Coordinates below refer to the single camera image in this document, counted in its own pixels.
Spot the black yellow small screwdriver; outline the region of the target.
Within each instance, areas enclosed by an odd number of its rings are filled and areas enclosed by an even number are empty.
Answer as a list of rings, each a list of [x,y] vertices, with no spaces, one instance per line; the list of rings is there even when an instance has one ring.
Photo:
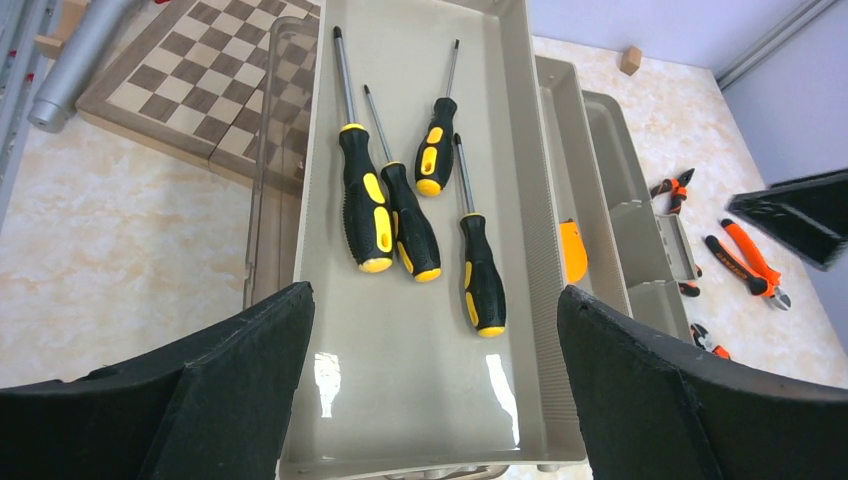
[[[426,136],[421,141],[415,157],[417,190],[424,196],[439,195],[446,187],[454,165],[452,141],[457,103],[452,98],[452,87],[459,53],[460,40],[453,45],[446,92],[436,99],[433,116]]]

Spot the orange tape measure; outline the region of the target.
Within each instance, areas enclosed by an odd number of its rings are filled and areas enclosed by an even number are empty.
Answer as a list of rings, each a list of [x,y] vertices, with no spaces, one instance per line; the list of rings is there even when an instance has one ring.
[[[588,253],[577,223],[568,219],[559,224],[568,283],[579,282],[588,272]]]

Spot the orange diagonal cutting pliers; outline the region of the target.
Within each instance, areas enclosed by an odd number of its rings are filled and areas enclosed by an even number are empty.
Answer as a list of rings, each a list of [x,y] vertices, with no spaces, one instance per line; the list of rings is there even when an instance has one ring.
[[[782,274],[768,264],[756,243],[736,222],[724,218],[720,225],[734,241],[743,258],[732,253],[716,236],[707,235],[704,243],[711,254],[746,285],[752,296],[767,300],[779,310],[788,311],[792,302],[781,288]]]

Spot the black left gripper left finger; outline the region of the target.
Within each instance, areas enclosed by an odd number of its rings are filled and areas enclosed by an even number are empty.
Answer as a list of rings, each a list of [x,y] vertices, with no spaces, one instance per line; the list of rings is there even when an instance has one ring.
[[[148,353],[1,392],[5,479],[272,479],[313,328],[293,283]]]

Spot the black yellow large screwdriver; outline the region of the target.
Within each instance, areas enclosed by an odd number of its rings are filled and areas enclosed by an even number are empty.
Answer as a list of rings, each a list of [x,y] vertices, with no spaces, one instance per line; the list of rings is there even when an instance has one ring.
[[[346,123],[339,133],[343,153],[344,233],[359,269],[379,273],[393,263],[393,230],[386,197],[369,154],[370,135],[357,121],[342,29],[333,28],[335,55],[342,80]]]

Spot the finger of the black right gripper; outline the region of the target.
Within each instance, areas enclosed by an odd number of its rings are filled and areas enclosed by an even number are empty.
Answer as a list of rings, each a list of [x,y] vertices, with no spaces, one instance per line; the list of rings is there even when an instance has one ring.
[[[847,251],[847,171],[834,170],[737,194],[726,210],[819,271]]]

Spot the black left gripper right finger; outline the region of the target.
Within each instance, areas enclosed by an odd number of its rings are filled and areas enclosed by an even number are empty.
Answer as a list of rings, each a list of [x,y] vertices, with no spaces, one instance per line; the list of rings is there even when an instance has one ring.
[[[843,479],[847,393],[720,358],[576,286],[558,335],[597,479]]]

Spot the translucent beige tool box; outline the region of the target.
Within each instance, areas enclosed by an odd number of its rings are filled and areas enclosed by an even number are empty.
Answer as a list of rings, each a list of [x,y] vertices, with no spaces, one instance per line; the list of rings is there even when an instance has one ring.
[[[533,51],[522,1],[328,1],[270,59],[245,300],[305,281],[312,333],[282,479],[582,462],[557,332],[574,284],[689,326],[606,95]]]

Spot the orange black end pliers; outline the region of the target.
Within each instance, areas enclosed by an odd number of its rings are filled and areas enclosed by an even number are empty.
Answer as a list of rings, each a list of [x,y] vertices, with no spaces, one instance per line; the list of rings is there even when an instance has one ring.
[[[722,345],[713,340],[709,331],[704,326],[698,323],[691,323],[690,332],[696,346],[705,351],[711,352],[716,356],[731,360],[729,352]]]

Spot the large orange combination pliers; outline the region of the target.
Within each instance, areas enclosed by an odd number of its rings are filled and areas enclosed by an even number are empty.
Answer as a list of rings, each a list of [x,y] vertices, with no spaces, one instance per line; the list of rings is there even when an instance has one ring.
[[[701,289],[696,285],[695,281],[703,276],[703,271],[699,265],[695,266],[695,279],[692,281],[678,281],[680,294],[686,297],[695,298],[701,295]]]

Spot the orange long-nose pliers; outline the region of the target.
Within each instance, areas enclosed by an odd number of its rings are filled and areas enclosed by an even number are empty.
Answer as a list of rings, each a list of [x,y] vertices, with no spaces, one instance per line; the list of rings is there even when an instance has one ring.
[[[688,198],[687,186],[691,181],[694,172],[695,169],[690,168],[677,177],[663,179],[659,185],[654,186],[649,190],[650,198],[654,199],[659,195],[669,193],[670,203],[668,214],[679,214],[683,203]]]

